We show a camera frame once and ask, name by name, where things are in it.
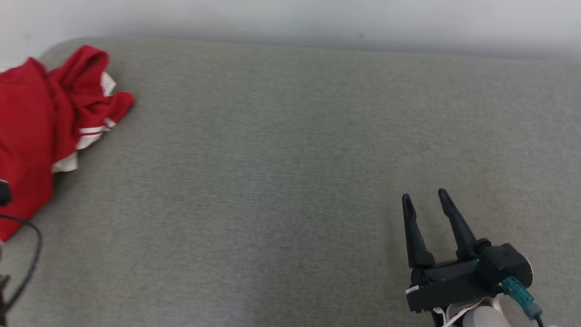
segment green cable connector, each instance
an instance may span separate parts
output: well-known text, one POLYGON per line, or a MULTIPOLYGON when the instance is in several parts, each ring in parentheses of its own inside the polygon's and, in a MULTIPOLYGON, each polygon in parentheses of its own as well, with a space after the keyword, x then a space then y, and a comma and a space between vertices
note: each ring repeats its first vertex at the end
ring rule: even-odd
POLYGON ((521 282, 515 277, 509 277, 503 282, 504 294, 512 297, 530 320, 535 320, 543 313, 543 309, 535 304, 535 298, 530 295, 521 282))

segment black cable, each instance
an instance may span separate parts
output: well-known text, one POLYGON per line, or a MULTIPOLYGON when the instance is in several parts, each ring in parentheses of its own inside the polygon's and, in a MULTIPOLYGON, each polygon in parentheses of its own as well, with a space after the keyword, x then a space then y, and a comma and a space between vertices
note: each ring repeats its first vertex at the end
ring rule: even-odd
POLYGON ((12 308, 12 306, 14 305, 16 300, 18 300, 20 295, 22 295, 22 292, 24 292, 24 289, 26 288, 26 286, 30 282, 30 279, 33 277, 34 270, 36 269, 36 266, 38 263, 38 258, 40 257, 40 251, 42 249, 42 233, 40 232, 38 227, 35 226, 35 224, 33 224, 29 221, 26 221, 24 219, 20 219, 20 218, 8 216, 8 215, 2 215, 2 214, 0 214, 0 219, 8 219, 10 221, 16 221, 16 222, 22 223, 22 224, 32 228, 36 232, 36 235, 37 235, 37 246, 36 246, 36 250, 34 251, 33 261, 30 264, 30 268, 28 269, 28 272, 26 273, 26 277, 22 280, 22 282, 20 283, 20 285, 18 286, 18 288, 16 289, 16 291, 14 292, 12 297, 10 297, 9 300, 6 302, 6 305, 4 305, 4 307, 0 310, 0 319, 1 319, 2 317, 4 317, 6 315, 6 313, 8 313, 10 308, 12 308))
POLYGON ((541 315, 536 315, 535 320, 537 321, 537 324, 539 324, 539 327, 544 327, 543 321, 541 320, 541 315))

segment white background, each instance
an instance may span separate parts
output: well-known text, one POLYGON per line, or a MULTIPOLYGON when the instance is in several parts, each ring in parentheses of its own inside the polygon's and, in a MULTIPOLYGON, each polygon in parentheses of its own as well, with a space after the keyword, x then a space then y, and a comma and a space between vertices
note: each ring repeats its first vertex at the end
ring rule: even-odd
POLYGON ((0 0, 0 66, 99 35, 570 56, 581 0, 0 0))

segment red cloth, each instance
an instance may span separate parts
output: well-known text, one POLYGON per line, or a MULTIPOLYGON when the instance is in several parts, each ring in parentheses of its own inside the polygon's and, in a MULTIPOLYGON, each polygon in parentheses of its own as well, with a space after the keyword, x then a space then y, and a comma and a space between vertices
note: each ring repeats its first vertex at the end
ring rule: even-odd
MULTIPOLYGON (((50 200, 52 165, 77 150, 81 129, 112 127, 125 116, 134 98, 104 96, 101 74, 108 64, 107 53, 83 45, 50 72, 29 58, 0 74, 0 179, 13 198, 0 214, 30 219, 50 200)), ((0 219, 0 240, 19 227, 0 219)))

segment gray fabric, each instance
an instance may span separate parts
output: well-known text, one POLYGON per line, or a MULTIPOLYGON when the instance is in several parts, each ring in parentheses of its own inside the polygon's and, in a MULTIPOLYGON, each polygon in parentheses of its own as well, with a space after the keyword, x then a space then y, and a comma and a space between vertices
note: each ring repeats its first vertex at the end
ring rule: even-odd
MULTIPOLYGON (((578 63, 149 38, 42 61, 82 44, 137 104, 56 176, 12 326, 431 326, 407 308, 401 195, 449 260, 439 187, 530 259, 547 324, 577 324, 578 63)), ((32 245, 19 232, 2 272, 32 245)))

